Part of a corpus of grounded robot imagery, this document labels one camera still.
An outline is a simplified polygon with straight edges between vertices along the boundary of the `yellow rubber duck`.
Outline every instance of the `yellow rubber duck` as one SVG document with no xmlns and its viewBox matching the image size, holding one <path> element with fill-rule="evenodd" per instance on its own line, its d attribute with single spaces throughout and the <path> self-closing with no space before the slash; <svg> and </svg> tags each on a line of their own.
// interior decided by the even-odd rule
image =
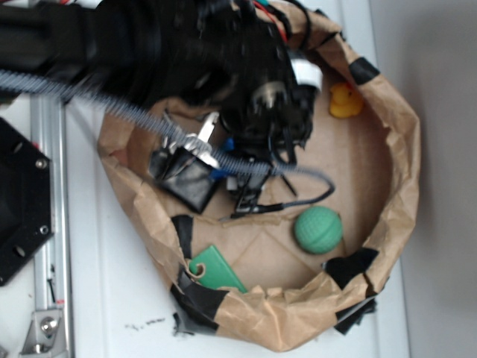
<svg viewBox="0 0 477 358">
<path fill-rule="evenodd" d="M 332 93 L 329 112 L 335 118 L 348 118 L 357 116 L 363 111 L 364 99 L 359 92 L 348 84 L 341 82 L 331 87 Z"/>
</svg>

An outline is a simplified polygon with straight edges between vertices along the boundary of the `metal frame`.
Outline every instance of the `metal frame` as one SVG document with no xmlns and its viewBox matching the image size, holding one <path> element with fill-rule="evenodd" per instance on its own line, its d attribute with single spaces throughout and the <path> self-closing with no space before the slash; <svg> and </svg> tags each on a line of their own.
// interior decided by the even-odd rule
<svg viewBox="0 0 477 358">
<path fill-rule="evenodd" d="M 39 354 L 45 352 L 36 352 L 36 357 L 74 356 L 65 126 L 65 111 L 60 99 L 42 96 L 31 98 L 31 140 L 51 158 L 51 212 L 54 235 L 35 256 L 37 311 L 34 313 L 25 348 L 27 345 L 35 346 L 35 342 L 31 341 L 31 337 L 35 335 L 31 331 L 41 330 L 35 319 L 37 315 L 48 313 L 50 316 L 61 317 L 57 338 L 53 340 L 54 346 L 49 351 L 50 355 L 40 356 Z"/>
</svg>

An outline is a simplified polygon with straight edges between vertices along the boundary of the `bolt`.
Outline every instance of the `bolt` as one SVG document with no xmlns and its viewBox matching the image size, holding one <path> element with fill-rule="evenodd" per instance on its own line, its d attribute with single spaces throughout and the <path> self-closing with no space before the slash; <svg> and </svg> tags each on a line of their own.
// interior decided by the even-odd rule
<svg viewBox="0 0 477 358">
<path fill-rule="evenodd" d="M 38 159 L 37 162 L 35 163 L 35 166 L 38 169 L 45 169 L 46 167 L 48 167 L 48 162 L 44 159 Z"/>
<path fill-rule="evenodd" d="M 35 354 L 41 354 L 44 351 L 45 351 L 45 346 L 40 343 L 33 346 L 33 353 Z"/>
<path fill-rule="evenodd" d="M 283 60 L 284 60 L 283 51 L 282 51 L 280 48 L 277 48 L 277 58 L 278 58 L 280 61 L 283 61 Z"/>
<path fill-rule="evenodd" d="M 47 336 L 50 336 L 54 332 L 56 332 L 58 328 L 58 321 L 56 321 L 52 317 L 46 317 L 40 323 L 40 328 L 42 329 L 44 334 L 46 334 Z"/>
<path fill-rule="evenodd" d="M 43 225 L 43 226 L 40 228 L 40 233 L 41 233 L 42 235 L 46 235 L 46 234 L 49 233 L 49 232 L 50 232 L 50 229 L 49 229 L 48 226 L 46 226 L 46 225 Z"/>
</svg>

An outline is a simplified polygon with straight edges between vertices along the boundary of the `wire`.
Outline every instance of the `wire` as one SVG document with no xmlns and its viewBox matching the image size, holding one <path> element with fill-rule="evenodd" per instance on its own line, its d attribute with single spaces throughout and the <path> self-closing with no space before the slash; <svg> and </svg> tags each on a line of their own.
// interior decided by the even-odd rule
<svg viewBox="0 0 477 358">
<path fill-rule="evenodd" d="M 286 37 L 288 39 L 292 37 L 293 31 L 291 29 L 291 24 L 290 24 L 290 21 L 288 20 L 288 17 L 282 11 L 278 10 L 276 7 L 270 4 L 267 5 L 267 10 L 270 14 L 274 15 L 278 19 L 278 21 L 280 21 L 283 24 L 283 27 L 285 28 Z"/>
<path fill-rule="evenodd" d="M 167 113 L 164 113 L 162 118 L 149 113 L 144 108 L 126 102 L 120 98 L 111 95 L 105 95 L 96 91 L 92 91 L 81 85 L 68 85 L 60 82 L 50 80 L 48 78 L 37 75 L 30 75 L 21 72 L 12 72 L 6 69 L 0 69 L 0 90 L 13 93 L 30 93 L 43 94 L 54 97 L 60 97 L 63 100 L 71 100 L 74 97 L 95 102 L 100 107 L 104 108 L 108 113 L 121 117 L 129 123 L 142 128 L 152 133 L 161 134 L 169 137 L 175 141 L 179 146 L 183 146 L 194 137 L 190 137 L 181 127 L 168 119 Z M 209 144 L 196 139 L 192 145 L 198 151 L 208 151 Z M 290 203 L 281 203 L 268 206 L 257 206 L 253 208 L 250 213 L 245 214 L 259 214 L 270 213 L 272 211 L 280 211 L 287 207 L 294 207 L 297 205 L 314 204 L 328 196 L 335 191 L 335 185 L 322 171 L 317 169 L 303 168 L 296 165 L 277 163 L 275 167 L 266 162 L 251 163 L 244 158 L 235 158 L 230 154 L 222 151 L 220 148 L 213 148 L 210 154 L 219 162 L 221 170 L 229 172 L 231 175 L 272 175 L 282 176 L 286 173 L 296 175 L 306 175 L 314 179 L 321 180 L 328 185 L 328 190 L 313 199 L 303 201 L 293 201 Z"/>
<path fill-rule="evenodd" d="M 305 14 L 305 17 L 306 17 L 305 37 L 303 38 L 303 40 L 300 44 L 300 50 L 305 50 L 306 45 L 308 44 L 308 41 L 310 40 L 310 35 L 312 34 L 312 21 L 310 20 L 310 16 L 308 14 L 308 11 L 298 0 L 285 0 L 285 1 L 289 2 L 290 4 L 295 5 L 300 10 L 302 10 L 303 13 Z"/>
<path fill-rule="evenodd" d="M 277 27 L 278 31 L 280 32 L 280 36 L 282 37 L 283 41 L 286 43 L 288 42 L 288 39 L 286 37 L 286 33 L 278 26 L 277 22 L 275 21 L 275 19 L 272 17 L 272 15 L 268 12 L 268 10 L 265 8 L 265 6 L 263 6 L 262 4 L 260 4 L 259 2 L 257 1 L 254 1 L 253 4 L 255 5 L 256 8 L 260 9 L 261 11 L 263 11 L 265 13 L 265 15 L 275 24 L 275 26 Z"/>
</svg>

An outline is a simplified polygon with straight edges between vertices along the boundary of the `green ball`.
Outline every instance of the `green ball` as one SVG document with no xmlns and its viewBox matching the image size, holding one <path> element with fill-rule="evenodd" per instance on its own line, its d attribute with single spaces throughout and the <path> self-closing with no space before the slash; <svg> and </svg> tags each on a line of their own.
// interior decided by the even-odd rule
<svg viewBox="0 0 477 358">
<path fill-rule="evenodd" d="M 294 232 L 303 250 L 311 254 L 326 254 L 341 241 L 343 224 L 333 210 L 310 207 L 298 216 Z"/>
</svg>

